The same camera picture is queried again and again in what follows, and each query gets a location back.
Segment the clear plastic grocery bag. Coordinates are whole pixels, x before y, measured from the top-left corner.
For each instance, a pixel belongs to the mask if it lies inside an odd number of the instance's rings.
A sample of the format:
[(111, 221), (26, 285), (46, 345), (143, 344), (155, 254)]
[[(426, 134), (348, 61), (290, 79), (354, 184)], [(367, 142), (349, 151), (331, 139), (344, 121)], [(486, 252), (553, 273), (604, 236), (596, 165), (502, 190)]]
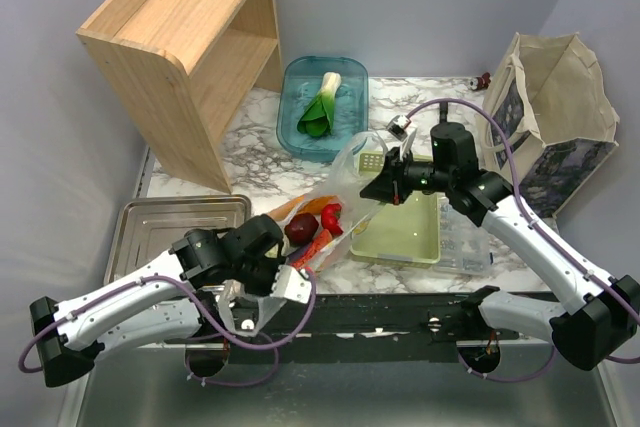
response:
[(339, 260), (349, 250), (354, 232), (381, 208), (380, 203), (360, 196), (373, 176), (359, 170), (359, 161), (368, 153), (387, 151), (378, 133), (356, 134), (335, 157), (324, 181), (268, 213), (281, 230), (310, 219), (316, 220), (318, 228), (301, 247), (284, 241), (283, 254), (288, 259), (277, 269), (275, 285), (267, 295), (251, 294), (238, 281), (224, 283), (217, 307), (227, 331), (254, 337), (288, 302), (313, 309), (315, 274)]

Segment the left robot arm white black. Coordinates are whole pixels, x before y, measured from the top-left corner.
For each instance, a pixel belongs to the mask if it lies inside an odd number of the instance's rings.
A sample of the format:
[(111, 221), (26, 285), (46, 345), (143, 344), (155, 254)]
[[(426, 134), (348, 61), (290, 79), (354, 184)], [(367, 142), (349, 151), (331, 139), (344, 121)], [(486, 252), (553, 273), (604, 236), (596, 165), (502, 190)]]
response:
[(283, 263), (284, 234), (268, 215), (238, 227), (196, 228), (133, 273), (81, 297), (57, 302), (44, 296), (29, 306), (33, 339), (47, 387), (89, 373), (109, 341), (122, 337), (121, 323), (177, 296), (240, 282), (255, 296), (273, 291)]

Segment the red toy pepper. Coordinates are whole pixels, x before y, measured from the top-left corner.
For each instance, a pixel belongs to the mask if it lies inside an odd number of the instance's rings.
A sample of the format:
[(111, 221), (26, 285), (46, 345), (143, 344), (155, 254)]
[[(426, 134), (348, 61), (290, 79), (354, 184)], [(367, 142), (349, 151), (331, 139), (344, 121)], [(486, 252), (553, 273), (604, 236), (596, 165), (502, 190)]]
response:
[(321, 211), (321, 224), (333, 237), (340, 237), (343, 229), (340, 224), (342, 205), (340, 203), (327, 204)]

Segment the toy watermelon slice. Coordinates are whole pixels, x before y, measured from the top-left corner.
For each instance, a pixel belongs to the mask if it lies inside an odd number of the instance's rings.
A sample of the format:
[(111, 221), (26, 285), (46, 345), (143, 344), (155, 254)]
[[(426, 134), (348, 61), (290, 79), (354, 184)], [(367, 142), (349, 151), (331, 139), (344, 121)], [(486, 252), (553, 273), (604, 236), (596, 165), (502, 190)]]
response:
[(329, 245), (332, 240), (332, 234), (327, 229), (323, 229), (314, 238), (307, 250), (295, 261), (290, 261), (289, 264), (298, 270), (304, 268), (323, 248)]

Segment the dark red toy apple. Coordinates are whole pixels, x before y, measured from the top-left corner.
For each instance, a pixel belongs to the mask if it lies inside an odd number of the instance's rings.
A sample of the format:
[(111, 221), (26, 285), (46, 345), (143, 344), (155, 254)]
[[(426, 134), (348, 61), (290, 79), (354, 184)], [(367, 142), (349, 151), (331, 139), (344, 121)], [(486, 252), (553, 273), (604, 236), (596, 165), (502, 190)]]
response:
[(293, 246), (303, 246), (310, 243), (317, 230), (319, 222), (311, 213), (297, 214), (286, 225), (284, 233)]

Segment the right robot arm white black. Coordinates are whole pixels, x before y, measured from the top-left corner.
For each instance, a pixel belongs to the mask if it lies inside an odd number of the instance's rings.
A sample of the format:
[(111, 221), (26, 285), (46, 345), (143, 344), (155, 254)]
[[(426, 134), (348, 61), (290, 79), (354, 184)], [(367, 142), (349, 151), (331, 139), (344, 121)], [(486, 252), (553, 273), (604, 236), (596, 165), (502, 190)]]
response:
[(415, 191), (442, 193), (450, 206), (508, 245), (547, 285), (554, 301), (484, 287), (461, 304), (460, 326), (480, 339), (507, 329), (544, 340), (571, 365), (596, 367), (637, 331), (639, 284), (579, 255), (525, 205), (501, 175), (480, 168), (472, 134), (460, 123), (431, 130), (433, 158), (400, 145), (385, 154), (364, 199), (400, 205)]

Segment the toy bok choy green white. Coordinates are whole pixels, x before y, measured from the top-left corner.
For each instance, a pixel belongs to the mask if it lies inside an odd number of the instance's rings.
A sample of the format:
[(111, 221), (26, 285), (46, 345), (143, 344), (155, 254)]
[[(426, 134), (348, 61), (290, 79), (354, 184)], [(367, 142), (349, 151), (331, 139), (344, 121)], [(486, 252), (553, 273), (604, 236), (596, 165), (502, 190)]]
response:
[(342, 83), (337, 72), (326, 72), (321, 86), (298, 120), (297, 130), (313, 138), (330, 135), (333, 130), (336, 93)]

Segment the orange toy carrot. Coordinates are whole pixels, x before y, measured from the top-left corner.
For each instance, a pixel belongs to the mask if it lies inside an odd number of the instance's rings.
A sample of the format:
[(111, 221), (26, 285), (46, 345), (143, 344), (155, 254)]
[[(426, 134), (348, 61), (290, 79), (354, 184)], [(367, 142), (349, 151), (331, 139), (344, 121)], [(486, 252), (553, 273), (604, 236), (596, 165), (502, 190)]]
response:
[(334, 196), (322, 196), (312, 200), (306, 200), (303, 196), (299, 196), (272, 209), (267, 215), (276, 221), (285, 219), (289, 213), (295, 209), (297, 209), (299, 213), (318, 215), (326, 205), (335, 203), (336, 201), (337, 199)]

